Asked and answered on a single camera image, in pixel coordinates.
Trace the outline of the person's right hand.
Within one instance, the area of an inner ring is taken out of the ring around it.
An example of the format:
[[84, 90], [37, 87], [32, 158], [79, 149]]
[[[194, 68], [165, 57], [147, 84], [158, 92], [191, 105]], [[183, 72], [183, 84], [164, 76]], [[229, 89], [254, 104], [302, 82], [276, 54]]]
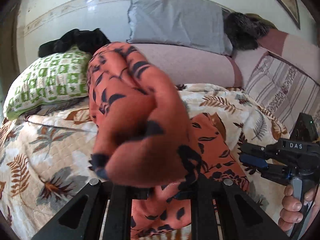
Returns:
[[[311, 202], [315, 195], [316, 188], [308, 191], [304, 196], [304, 202]], [[283, 231], [290, 230], [295, 224], [301, 222], [303, 219], [303, 214], [300, 212], [303, 204], [296, 198], [293, 197], [293, 187], [292, 185], [287, 185], [284, 190], [284, 198], [282, 200], [282, 210], [280, 212], [280, 218], [278, 220], [278, 226]], [[314, 205], [311, 209], [311, 216], [308, 227], [313, 222], [314, 218], [319, 212], [319, 190], [317, 192]]]

